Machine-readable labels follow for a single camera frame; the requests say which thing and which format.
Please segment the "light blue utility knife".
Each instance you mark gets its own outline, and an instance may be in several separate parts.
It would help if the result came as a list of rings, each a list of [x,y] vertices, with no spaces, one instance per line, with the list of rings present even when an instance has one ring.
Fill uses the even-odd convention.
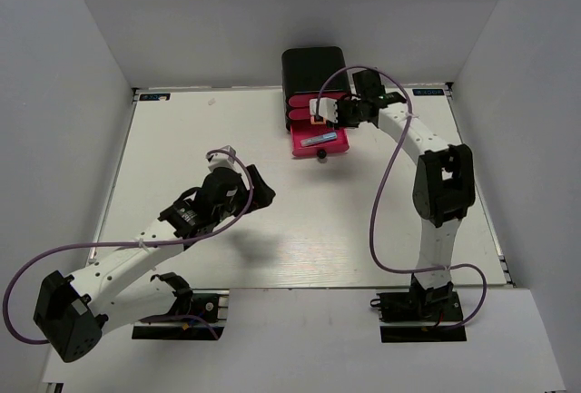
[[[329,133],[324,133],[324,134],[320,134],[317,136],[312,136],[312,137],[302,139],[300,141],[300,145],[302,147],[311,147],[311,146],[319,145],[321,143],[333,142],[337,138],[338,138],[338,135],[335,132],[329,132]]]

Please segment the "pink drawer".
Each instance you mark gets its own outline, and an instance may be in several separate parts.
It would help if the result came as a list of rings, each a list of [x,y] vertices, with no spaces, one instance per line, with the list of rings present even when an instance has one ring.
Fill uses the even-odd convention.
[[[338,100],[345,94],[345,92],[325,92],[322,94],[322,98],[328,97]],[[317,97],[317,93],[296,93],[288,99],[287,105],[293,109],[308,107],[310,100],[316,99]]]
[[[296,158],[324,159],[331,154],[346,152],[350,145],[343,129],[333,129],[323,124],[299,121],[290,125],[292,155]]]
[[[309,107],[291,107],[287,113],[286,118],[292,122],[310,121],[312,114]]]

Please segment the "pink top drawer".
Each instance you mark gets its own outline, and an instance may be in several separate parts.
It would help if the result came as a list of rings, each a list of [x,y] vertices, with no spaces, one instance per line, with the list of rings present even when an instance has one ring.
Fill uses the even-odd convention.
[[[328,97],[338,100],[345,94],[345,92],[325,92],[322,94],[322,98]],[[287,105],[293,109],[308,107],[310,100],[316,99],[317,97],[317,93],[296,93],[288,99]]]

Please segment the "pink bottom drawer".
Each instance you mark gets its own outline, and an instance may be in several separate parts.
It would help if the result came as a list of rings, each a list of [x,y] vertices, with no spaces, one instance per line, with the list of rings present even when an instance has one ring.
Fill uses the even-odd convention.
[[[333,129],[323,124],[299,121],[290,125],[292,155],[296,158],[324,159],[331,154],[346,152],[350,145],[343,129]]]

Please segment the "orange utility knife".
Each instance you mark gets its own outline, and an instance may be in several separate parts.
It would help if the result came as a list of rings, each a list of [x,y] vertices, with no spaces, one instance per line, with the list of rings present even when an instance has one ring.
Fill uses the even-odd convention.
[[[313,125],[325,125],[327,123],[327,119],[319,115],[312,115],[310,117],[310,123]]]

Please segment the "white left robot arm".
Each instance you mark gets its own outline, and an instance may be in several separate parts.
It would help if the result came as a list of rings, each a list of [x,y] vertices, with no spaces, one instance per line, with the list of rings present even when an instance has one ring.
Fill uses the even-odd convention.
[[[131,247],[119,246],[67,276],[56,270],[41,283],[33,320],[65,363],[92,350],[101,337],[142,319],[168,322],[196,315],[189,284],[155,267],[209,239],[226,219],[272,204],[274,190],[254,165],[237,172],[211,169],[199,187],[183,192]]]

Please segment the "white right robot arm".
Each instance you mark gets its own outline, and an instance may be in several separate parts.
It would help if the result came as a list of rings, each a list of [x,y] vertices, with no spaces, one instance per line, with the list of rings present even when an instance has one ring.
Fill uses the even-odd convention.
[[[416,165],[412,202],[421,219],[419,259],[413,269],[380,269],[410,277],[407,304],[421,319],[431,319],[452,295],[451,258],[458,228],[476,200],[473,153],[432,132],[414,113],[404,89],[387,94],[375,68],[353,69],[356,99],[337,102],[342,127],[371,123],[396,140],[395,155],[404,152]]]

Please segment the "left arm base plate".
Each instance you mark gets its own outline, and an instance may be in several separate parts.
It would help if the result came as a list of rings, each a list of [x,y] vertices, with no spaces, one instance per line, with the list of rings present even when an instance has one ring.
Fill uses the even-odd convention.
[[[230,292],[191,290],[174,304],[164,321],[140,322],[133,326],[133,340],[215,341],[225,329]]]

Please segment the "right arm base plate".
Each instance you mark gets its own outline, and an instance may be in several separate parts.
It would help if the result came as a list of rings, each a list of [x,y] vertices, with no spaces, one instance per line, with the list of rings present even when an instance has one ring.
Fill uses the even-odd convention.
[[[370,308],[379,314],[382,343],[453,343],[466,342],[464,326],[452,329],[463,320],[458,294],[445,302],[420,310],[407,292],[383,292],[370,300]]]

